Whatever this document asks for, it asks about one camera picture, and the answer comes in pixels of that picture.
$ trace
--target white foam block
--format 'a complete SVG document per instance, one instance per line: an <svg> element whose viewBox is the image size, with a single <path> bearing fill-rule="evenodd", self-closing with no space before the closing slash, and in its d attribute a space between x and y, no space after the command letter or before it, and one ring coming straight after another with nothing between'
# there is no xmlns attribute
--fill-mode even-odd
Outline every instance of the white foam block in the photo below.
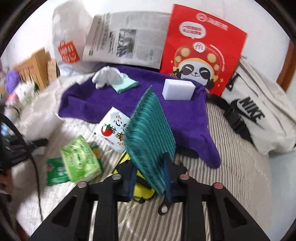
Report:
<svg viewBox="0 0 296 241"><path fill-rule="evenodd" d="M165 100L191 100L195 85L185 80L166 79L163 86Z"/></svg>

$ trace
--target cartoon panda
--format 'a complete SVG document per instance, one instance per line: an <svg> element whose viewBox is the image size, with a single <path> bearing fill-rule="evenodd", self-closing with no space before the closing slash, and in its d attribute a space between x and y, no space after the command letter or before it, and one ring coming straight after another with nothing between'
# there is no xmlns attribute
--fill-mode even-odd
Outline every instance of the cartoon panda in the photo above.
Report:
<svg viewBox="0 0 296 241"><path fill-rule="evenodd" d="M180 47L174 58L172 76L201 83L207 90L215 86L221 69L221 59L214 49L201 42Z"/></svg>

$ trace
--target black wire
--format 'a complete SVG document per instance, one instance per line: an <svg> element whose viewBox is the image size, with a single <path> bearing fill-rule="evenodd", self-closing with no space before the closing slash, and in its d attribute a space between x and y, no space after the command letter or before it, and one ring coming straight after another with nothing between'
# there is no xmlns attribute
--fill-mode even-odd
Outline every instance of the black wire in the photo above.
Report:
<svg viewBox="0 0 296 241"><path fill-rule="evenodd" d="M26 150L26 155L28 156L28 158L31 160L34 169L35 169L35 176L36 176L36 183L37 183L37 193L38 193L38 202L39 202L39 211L40 211L40 217L41 217L41 222L43 222L43 216L42 216L42 211L41 211L41 202L40 202L40 183L39 183L39 174L38 174L38 169L37 169L37 164L35 162L35 159L33 158L29 146L27 145L27 143L25 142L24 138L22 137L22 134L19 132L19 130L15 127L15 125L11 122L10 119L8 119L4 114L0 113L0 117L1 117L1 121L0 122L4 122L4 124L6 124L13 132L14 134L17 136L17 138L19 139L20 143L24 146L25 150Z"/></svg>

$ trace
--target purple cloth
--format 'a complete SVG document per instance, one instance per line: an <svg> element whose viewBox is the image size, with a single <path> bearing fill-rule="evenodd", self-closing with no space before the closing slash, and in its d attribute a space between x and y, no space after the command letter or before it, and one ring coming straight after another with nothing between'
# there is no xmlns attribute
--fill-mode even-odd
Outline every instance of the purple cloth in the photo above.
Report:
<svg viewBox="0 0 296 241"><path fill-rule="evenodd" d="M5 79L5 91L8 93L8 95L10 95L14 91L15 87L19 84L20 76L15 70L10 70L7 73Z"/></svg>
<svg viewBox="0 0 296 241"><path fill-rule="evenodd" d="M206 90L202 85L197 85L191 101L166 101L162 96L162 90L165 79L170 78L168 75L124 65L113 67L138 81L139 85L117 94L110 86L97 90L90 78L83 84L75 84L65 91L59 116L100 122L112 106L131 116L142 95L152 85L176 143L197 151L199 157L212 168L221 165L218 150L207 127Z"/></svg>

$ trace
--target speech bubble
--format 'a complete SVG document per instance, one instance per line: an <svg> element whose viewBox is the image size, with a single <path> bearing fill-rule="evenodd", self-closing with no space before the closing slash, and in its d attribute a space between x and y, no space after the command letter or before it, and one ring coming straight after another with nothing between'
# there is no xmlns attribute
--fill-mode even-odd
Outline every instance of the speech bubble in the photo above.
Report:
<svg viewBox="0 0 296 241"><path fill-rule="evenodd" d="M203 25L189 21L182 22L179 26L179 31L184 36L192 39L202 39L207 33Z"/></svg>

